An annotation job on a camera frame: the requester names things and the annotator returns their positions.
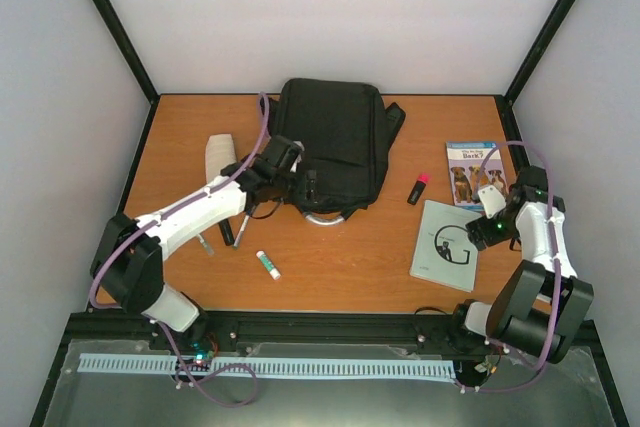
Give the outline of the black student backpack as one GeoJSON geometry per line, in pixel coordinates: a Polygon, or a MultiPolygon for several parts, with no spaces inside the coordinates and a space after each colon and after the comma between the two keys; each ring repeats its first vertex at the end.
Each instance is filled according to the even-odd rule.
{"type": "Polygon", "coordinates": [[[377,201],[406,119],[397,103],[384,104],[377,87],[292,78],[258,108],[268,116],[269,135],[303,147],[298,183],[286,202],[308,222],[335,226],[377,201]]]}

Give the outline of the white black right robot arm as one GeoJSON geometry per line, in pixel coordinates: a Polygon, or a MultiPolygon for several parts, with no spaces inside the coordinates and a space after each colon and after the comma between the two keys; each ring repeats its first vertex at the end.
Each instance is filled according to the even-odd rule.
{"type": "Polygon", "coordinates": [[[568,259],[564,200],[549,195],[546,171],[526,167],[502,199],[483,187],[487,212],[465,225],[480,251],[502,242],[520,245],[521,261],[495,301],[467,300],[454,310],[463,331],[506,343],[556,364],[566,355],[594,298],[568,259]]]}

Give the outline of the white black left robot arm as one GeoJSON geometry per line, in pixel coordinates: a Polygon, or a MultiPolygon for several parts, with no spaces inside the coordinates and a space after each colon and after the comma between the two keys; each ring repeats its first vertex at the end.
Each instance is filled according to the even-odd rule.
{"type": "Polygon", "coordinates": [[[135,219],[114,215],[90,268],[92,306],[102,306],[96,293],[103,289],[114,308],[164,324],[186,349],[201,347],[208,337],[207,315],[165,281],[165,261],[210,227],[261,203],[287,199],[303,156],[301,142],[276,135],[254,158],[225,167],[213,181],[163,209],[135,219]]]}

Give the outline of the grey book with G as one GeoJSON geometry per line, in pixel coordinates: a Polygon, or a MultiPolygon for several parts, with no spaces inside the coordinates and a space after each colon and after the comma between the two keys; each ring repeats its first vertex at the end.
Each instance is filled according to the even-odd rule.
{"type": "Polygon", "coordinates": [[[480,217],[478,212],[426,200],[409,275],[472,292],[478,249],[469,240],[466,226],[480,217]]]}

